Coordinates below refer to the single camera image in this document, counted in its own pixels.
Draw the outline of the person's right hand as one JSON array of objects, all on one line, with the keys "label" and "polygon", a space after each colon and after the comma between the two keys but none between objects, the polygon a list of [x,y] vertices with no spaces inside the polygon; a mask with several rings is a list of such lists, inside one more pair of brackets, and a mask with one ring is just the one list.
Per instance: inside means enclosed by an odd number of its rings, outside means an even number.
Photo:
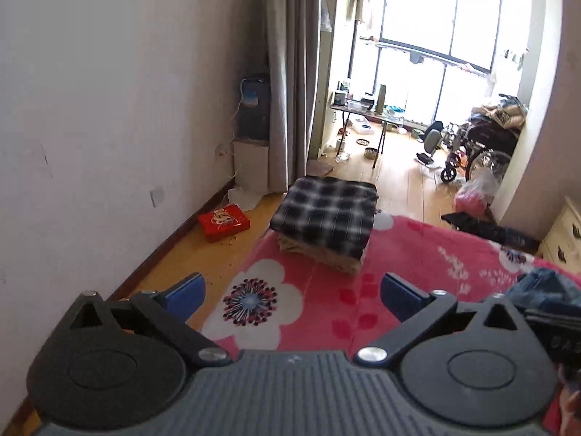
[{"label": "person's right hand", "polygon": [[572,382],[561,381],[559,408],[559,435],[581,436],[580,389]]}]

